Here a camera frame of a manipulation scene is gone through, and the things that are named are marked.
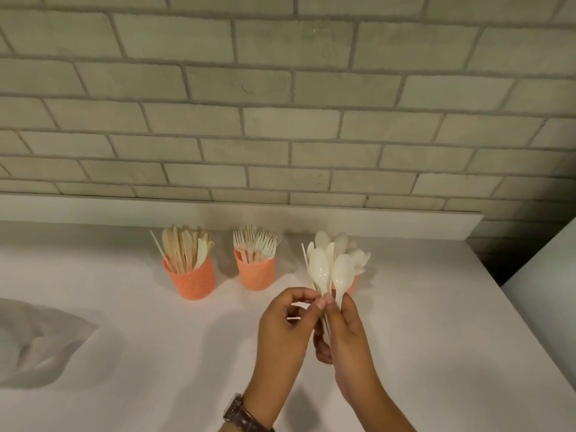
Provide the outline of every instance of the person's left hand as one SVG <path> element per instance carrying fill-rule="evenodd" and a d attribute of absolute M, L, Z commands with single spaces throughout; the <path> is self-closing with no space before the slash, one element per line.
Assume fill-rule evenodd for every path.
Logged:
<path fill-rule="evenodd" d="M 295 302 L 313 303 L 306 310 Z M 292 390 L 325 306 L 326 300 L 315 290 L 288 288 L 262 314 L 256 366 L 244 392 L 244 407 L 267 428 L 272 428 Z"/>

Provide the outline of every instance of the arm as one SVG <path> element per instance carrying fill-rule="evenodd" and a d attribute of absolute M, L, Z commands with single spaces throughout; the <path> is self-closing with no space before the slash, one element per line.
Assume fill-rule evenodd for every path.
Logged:
<path fill-rule="evenodd" d="M 345 294 L 342 311 L 331 295 L 324 296 L 331 346 L 316 325 L 314 346 L 321 362 L 334 364 L 336 383 L 366 432 L 416 432 L 380 383 L 356 304 Z"/>
<path fill-rule="evenodd" d="M 312 303 L 308 309 L 295 302 Z M 244 392 L 244 408 L 265 428 L 270 429 L 298 376 L 306 348 L 326 300 L 310 288 L 288 288 L 280 293 L 262 314 L 258 328 L 256 364 Z M 220 432 L 238 432 L 225 423 Z"/>

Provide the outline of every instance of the hand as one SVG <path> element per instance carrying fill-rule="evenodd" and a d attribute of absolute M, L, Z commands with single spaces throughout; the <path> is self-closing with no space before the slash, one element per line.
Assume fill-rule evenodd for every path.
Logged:
<path fill-rule="evenodd" d="M 294 306 L 295 302 L 313 303 L 306 310 Z M 288 288 L 272 300 L 260 319 L 256 366 L 244 392 L 244 407 L 267 428 L 292 390 L 325 306 L 326 300 L 315 290 Z"/>
<path fill-rule="evenodd" d="M 334 364 L 336 384 L 344 399 L 356 410 L 366 398 L 381 392 L 381 384 L 372 362 L 368 339 L 350 295 L 344 294 L 342 311 L 330 294 L 326 300 L 326 316 L 330 325 L 330 347 L 322 338 L 322 325 L 314 330 L 316 358 Z"/>

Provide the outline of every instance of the orange utensil holder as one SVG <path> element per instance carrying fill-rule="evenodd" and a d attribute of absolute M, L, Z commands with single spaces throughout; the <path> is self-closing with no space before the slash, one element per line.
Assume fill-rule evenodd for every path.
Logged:
<path fill-rule="evenodd" d="M 204 263 L 195 270 L 185 273 L 176 274 L 170 271 L 163 261 L 164 269 L 168 272 L 172 283 L 186 300 L 200 300 L 208 296 L 216 287 L 216 278 L 214 276 L 214 268 L 212 266 L 212 258 L 210 255 L 206 258 Z"/>
<path fill-rule="evenodd" d="M 251 291 L 262 291 L 274 283 L 274 266 L 276 258 L 267 259 L 258 264 L 249 264 L 240 258 L 240 252 L 234 250 L 238 271 L 240 271 L 240 280 L 242 285 Z"/>
<path fill-rule="evenodd" d="M 358 281 L 358 276 L 360 276 L 360 275 L 357 274 L 356 276 L 354 276 L 354 280 L 352 281 L 352 285 L 350 285 L 350 288 L 348 288 L 348 289 L 346 290 L 346 292 L 347 292 L 348 294 L 350 294 L 350 295 L 354 292 L 354 288 L 356 288 L 356 283 L 357 283 L 357 281 Z M 334 295 L 335 295 L 335 291 L 336 291 L 336 287 L 334 286 L 334 283 L 332 283 L 332 290 L 334 291 L 334 292 L 332 293 L 332 295 L 334 296 Z"/>

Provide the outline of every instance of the person's right hand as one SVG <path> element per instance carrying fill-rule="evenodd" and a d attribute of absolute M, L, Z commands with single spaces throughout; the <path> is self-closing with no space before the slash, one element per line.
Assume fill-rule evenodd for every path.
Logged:
<path fill-rule="evenodd" d="M 322 325 L 317 324 L 314 329 L 316 358 L 320 362 L 334 364 L 338 388 L 344 399 L 356 409 L 364 399 L 381 390 L 380 380 L 352 297 L 348 293 L 344 294 L 342 311 L 332 295 L 326 294 L 324 298 L 331 346 L 328 347 L 324 342 Z"/>

